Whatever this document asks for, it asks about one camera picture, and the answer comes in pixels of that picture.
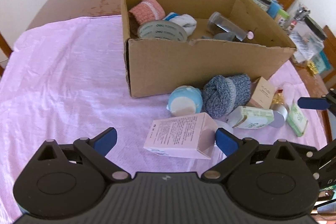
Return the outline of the pink carton box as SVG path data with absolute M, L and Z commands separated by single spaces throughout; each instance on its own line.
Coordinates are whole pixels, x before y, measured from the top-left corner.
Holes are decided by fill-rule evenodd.
M 206 113 L 154 120 L 143 147 L 159 156 L 210 159 L 217 129 Z

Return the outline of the clear jar golden capsules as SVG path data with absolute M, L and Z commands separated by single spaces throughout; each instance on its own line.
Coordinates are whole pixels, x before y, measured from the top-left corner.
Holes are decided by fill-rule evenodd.
M 271 127 L 281 128 L 286 124 L 294 97 L 295 87 L 291 83 L 284 82 L 276 89 L 270 105 L 274 114 L 274 121 L 270 124 Z

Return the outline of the pink table cloth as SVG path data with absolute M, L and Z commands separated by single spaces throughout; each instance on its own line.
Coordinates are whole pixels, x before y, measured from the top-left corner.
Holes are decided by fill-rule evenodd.
M 159 156 L 143 145 L 169 95 L 132 98 L 121 18 L 77 18 L 24 32 L 1 78 L 1 223 L 314 223 L 320 191 L 306 161 L 320 149 L 285 139 L 220 182 L 201 175 L 226 158 Z M 105 156 L 130 181 L 84 165 L 73 143 L 107 128 Z

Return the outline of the white blue sock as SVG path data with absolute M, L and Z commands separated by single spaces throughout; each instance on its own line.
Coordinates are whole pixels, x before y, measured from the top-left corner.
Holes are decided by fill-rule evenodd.
M 197 27 L 197 21 L 189 14 L 179 15 L 175 12 L 171 12 L 165 16 L 163 20 L 181 26 L 187 33 L 187 36 L 191 36 Z

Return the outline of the green tissue pack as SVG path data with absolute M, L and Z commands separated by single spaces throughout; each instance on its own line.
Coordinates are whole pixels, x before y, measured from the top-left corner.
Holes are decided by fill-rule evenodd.
M 308 125 L 308 119 L 297 103 L 292 103 L 286 121 L 297 137 L 302 137 L 304 135 Z

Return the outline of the grey cat figurine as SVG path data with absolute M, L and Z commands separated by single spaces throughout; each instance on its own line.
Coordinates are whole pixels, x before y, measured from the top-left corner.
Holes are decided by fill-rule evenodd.
M 224 40 L 229 42 L 242 42 L 244 38 L 238 37 L 233 32 L 221 32 L 214 36 L 202 36 L 202 39 Z

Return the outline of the blue grey knitted sock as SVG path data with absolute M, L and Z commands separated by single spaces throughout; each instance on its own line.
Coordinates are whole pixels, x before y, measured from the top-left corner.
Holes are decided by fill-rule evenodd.
M 213 77 L 202 90 L 203 107 L 212 118 L 228 115 L 238 106 L 244 106 L 251 98 L 252 82 L 245 75 Z

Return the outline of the pink knitted sock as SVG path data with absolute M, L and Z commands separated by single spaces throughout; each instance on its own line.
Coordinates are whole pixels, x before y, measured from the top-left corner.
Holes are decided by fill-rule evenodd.
M 139 25 L 147 22 L 162 20 L 166 13 L 156 0 L 142 0 L 129 10 L 129 16 Z

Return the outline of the clear plastic cup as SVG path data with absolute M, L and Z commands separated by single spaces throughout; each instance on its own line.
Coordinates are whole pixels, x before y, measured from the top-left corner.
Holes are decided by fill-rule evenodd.
M 234 129 L 226 122 L 220 120 L 215 119 L 215 123 L 217 124 L 219 131 L 215 137 L 215 146 L 220 147 L 224 144 L 225 141 L 229 140 L 229 137 L 224 132 L 227 131 L 228 133 L 232 134 Z

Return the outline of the clear tape roll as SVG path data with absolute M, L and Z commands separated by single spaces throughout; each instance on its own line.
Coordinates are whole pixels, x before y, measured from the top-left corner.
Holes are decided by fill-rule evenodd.
M 138 28 L 139 38 L 158 38 L 186 42 L 188 35 L 185 30 L 176 23 L 166 20 L 154 20 L 144 23 Z

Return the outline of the beige Kagi carton box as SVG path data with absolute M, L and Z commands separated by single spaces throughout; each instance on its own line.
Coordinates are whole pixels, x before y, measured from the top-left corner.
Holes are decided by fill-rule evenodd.
M 276 88 L 268 80 L 259 77 L 251 85 L 251 97 L 246 106 L 269 109 L 275 91 Z

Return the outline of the light blue round toy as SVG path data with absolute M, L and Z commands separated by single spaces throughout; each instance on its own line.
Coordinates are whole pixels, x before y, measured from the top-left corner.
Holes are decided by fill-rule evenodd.
M 203 98 L 199 88 L 183 85 L 176 88 L 168 98 L 167 110 L 175 117 L 198 114 L 202 111 Z

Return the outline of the jar of dark cookies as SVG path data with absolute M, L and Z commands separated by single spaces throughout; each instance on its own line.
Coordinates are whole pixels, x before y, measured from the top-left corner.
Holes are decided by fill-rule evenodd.
M 252 31 L 244 31 L 219 12 L 214 12 L 210 16 L 207 22 L 207 29 L 212 36 L 221 32 L 233 32 L 238 37 L 244 38 L 242 42 L 254 38 L 254 33 Z

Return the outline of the green white soap box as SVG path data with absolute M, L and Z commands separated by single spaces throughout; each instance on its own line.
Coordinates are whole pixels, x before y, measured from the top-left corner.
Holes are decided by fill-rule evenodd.
M 260 129 L 274 121 L 271 109 L 260 109 L 249 106 L 239 106 L 227 116 L 227 123 L 232 128 Z

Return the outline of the wooden chair right front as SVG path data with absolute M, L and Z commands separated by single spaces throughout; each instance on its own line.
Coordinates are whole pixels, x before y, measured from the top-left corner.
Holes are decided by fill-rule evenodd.
M 323 31 L 327 35 L 323 51 L 330 63 L 330 69 L 322 73 L 322 79 L 328 89 L 329 88 L 335 89 L 335 62 L 336 62 L 335 35 L 331 32 L 331 30 L 327 25 L 324 26 Z

